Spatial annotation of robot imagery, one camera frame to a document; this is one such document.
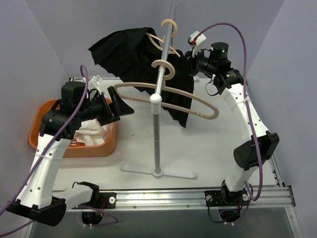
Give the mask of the beige wooden hanger front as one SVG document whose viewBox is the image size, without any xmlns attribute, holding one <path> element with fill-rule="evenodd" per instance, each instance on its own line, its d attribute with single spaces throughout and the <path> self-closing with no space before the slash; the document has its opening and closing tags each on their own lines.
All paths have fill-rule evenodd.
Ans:
<svg viewBox="0 0 317 238">
<path fill-rule="evenodd" d="M 130 101 L 135 101 L 135 102 L 142 102 L 142 103 L 148 103 L 148 104 L 154 104 L 155 107 L 158 109 L 160 107 L 179 111 L 182 113 L 186 114 L 191 114 L 194 116 L 198 116 L 204 119 L 215 119 L 219 115 L 219 109 L 212 103 L 206 101 L 203 98 L 200 98 L 193 93 L 173 88 L 173 87 L 168 87 L 166 86 L 166 82 L 168 80 L 173 79 L 173 77 L 176 74 L 174 66 L 169 63 L 166 60 L 158 59 L 152 62 L 151 67 L 165 67 L 166 69 L 169 70 L 168 75 L 163 75 L 160 78 L 161 83 L 144 83 L 144 82 L 123 82 L 114 85 L 114 90 L 118 94 L 118 96 L 122 99 L 125 100 L 130 100 Z M 137 89 L 153 89 L 157 90 L 160 89 L 160 92 L 154 92 L 154 94 L 150 95 L 149 98 L 139 98 L 139 97 L 132 97 L 132 96 L 127 96 L 123 95 L 119 92 L 120 88 L 125 88 L 125 87 L 135 87 Z M 213 111 L 211 115 L 204 114 L 198 111 L 194 111 L 191 109 L 191 103 L 193 101 L 197 101 L 209 109 Z"/>
</svg>

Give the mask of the white pleated skirt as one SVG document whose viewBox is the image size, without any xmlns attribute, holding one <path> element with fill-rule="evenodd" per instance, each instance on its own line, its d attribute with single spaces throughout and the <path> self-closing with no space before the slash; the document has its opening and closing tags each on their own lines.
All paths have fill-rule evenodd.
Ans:
<svg viewBox="0 0 317 238">
<path fill-rule="evenodd" d="M 76 130 L 74 140 L 84 143 L 85 146 L 98 146 L 106 142 L 111 135 L 111 130 L 112 124 L 101 126 L 96 119 L 84 121 Z"/>
</svg>

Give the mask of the black garment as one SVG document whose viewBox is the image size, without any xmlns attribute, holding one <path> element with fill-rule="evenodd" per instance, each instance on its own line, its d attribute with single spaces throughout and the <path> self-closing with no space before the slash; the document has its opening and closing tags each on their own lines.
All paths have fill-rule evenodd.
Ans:
<svg viewBox="0 0 317 238">
<path fill-rule="evenodd" d="M 94 43 L 88 50 L 96 65 L 123 82 L 155 84 L 158 69 L 151 64 L 161 58 L 161 51 L 151 43 L 150 34 L 155 35 L 150 27 L 116 31 Z M 178 50 L 177 54 L 169 54 L 167 60 L 173 65 L 175 76 L 165 82 L 166 86 L 193 93 L 194 79 L 184 54 Z"/>
</svg>

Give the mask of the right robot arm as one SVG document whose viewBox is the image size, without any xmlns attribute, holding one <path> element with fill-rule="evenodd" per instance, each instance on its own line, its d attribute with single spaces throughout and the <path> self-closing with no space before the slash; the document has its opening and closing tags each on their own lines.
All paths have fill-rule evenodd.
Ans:
<svg viewBox="0 0 317 238">
<path fill-rule="evenodd" d="M 229 45 L 215 42 L 205 56 L 205 49 L 191 43 L 192 50 L 185 54 L 193 75 L 199 72 L 210 78 L 233 112 L 241 129 L 243 143 L 234 149 L 235 165 L 233 172 L 222 182 L 220 199 L 224 204 L 232 205 L 234 201 L 247 196 L 245 185 L 251 175 L 259 172 L 259 186 L 263 185 L 263 165 L 275 151 L 279 136 L 271 133 L 258 116 L 250 97 L 245 80 L 239 70 L 231 67 L 227 57 Z"/>
</svg>

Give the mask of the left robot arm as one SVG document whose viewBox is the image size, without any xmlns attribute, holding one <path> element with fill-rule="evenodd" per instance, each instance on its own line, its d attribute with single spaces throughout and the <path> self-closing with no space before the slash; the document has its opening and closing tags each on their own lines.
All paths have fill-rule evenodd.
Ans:
<svg viewBox="0 0 317 238">
<path fill-rule="evenodd" d="M 96 119 L 100 125 L 107 125 L 134 113 L 114 87 L 107 90 L 110 104 L 103 93 L 91 99 L 85 82 L 69 81 L 62 86 L 61 99 L 42 117 L 32 168 L 6 211 L 55 227 L 68 210 L 81 204 L 89 208 L 99 204 L 101 195 L 96 184 L 84 181 L 56 194 L 53 185 L 60 162 L 83 122 Z"/>
</svg>

